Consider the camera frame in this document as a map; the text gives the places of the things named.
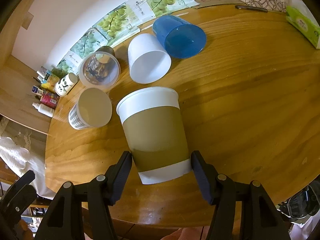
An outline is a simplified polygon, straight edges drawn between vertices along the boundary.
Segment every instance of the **plaid paper cup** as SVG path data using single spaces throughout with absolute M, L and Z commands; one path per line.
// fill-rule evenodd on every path
M 72 128 L 82 130 L 102 127 L 110 121 L 111 116 L 112 104 L 109 96 L 100 89 L 88 88 L 71 108 L 68 119 Z
M 82 130 L 91 127 L 81 118 L 79 114 L 78 103 L 76 103 L 70 110 L 68 119 L 71 127 L 76 130 Z

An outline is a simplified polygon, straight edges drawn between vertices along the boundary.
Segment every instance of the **wooden table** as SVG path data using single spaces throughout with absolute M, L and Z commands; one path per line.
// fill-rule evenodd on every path
M 130 79 L 126 62 L 132 38 L 117 46 L 121 76 L 108 91 L 113 105 L 108 125 L 80 131 L 69 126 L 68 112 L 84 90 L 81 83 L 60 99 L 46 147 L 49 188 L 57 191 L 67 180 L 88 182 L 118 161 L 129 148 L 116 105 L 149 86 L 178 92 L 190 152 L 200 150 L 218 172 L 235 181 L 259 180 L 274 203 L 320 173 L 320 51 L 284 14 L 232 5 L 183 12 L 188 14 L 182 18 L 207 34 L 203 52 L 173 59 L 166 76 L 141 85 Z M 142 185 L 133 165 L 121 200 L 110 212 L 133 223 L 187 227 L 209 225 L 213 207 L 202 199 L 192 172 Z

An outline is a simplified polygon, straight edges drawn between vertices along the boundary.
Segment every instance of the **paper cup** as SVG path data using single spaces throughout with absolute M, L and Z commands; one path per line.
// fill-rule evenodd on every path
M 108 95 L 100 89 L 89 88 L 81 93 L 68 118 L 72 128 L 81 130 L 104 126 L 111 115 L 112 104 Z
M 73 73 L 69 73 L 57 82 L 54 88 L 58 96 L 65 97 L 77 82 L 78 77 Z
M 144 88 L 124 97 L 116 110 L 143 184 L 191 171 L 176 91 Z
M 157 38 L 144 33 L 135 37 L 128 47 L 130 77 L 140 84 L 162 78 L 170 69 L 171 58 Z
M 117 82 L 119 75 L 120 64 L 109 46 L 86 56 L 79 67 L 79 79 L 89 88 L 107 89 Z

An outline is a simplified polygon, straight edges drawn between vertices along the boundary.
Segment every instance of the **panda print cup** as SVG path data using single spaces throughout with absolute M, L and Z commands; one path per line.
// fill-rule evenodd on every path
M 65 97 L 71 88 L 78 82 L 78 77 L 73 74 L 69 73 L 65 77 L 63 77 L 59 82 L 55 84 L 55 90 L 58 96 Z

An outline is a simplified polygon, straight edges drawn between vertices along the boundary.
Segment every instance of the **cup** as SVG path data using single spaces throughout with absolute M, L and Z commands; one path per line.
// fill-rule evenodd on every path
M 129 73 L 133 81 L 148 84 L 170 69 L 171 58 L 157 38 L 149 33 L 136 36 L 128 47 Z
M 112 104 L 108 95 L 100 89 L 88 88 L 70 110 L 68 119 L 72 128 L 81 130 L 104 126 L 111 115 Z
M 143 184 L 191 171 L 176 91 L 164 87 L 137 90 L 124 97 L 116 111 Z
M 86 87 L 106 89 L 118 80 L 120 64 L 114 50 L 103 46 L 86 56 L 80 64 L 79 79 Z
M 73 73 L 69 73 L 59 80 L 59 82 L 55 84 L 54 88 L 58 96 L 65 97 L 77 82 L 78 77 Z
M 159 17 L 152 29 L 169 55 L 176 58 L 189 58 L 198 54 L 207 42 L 200 27 L 173 15 Z

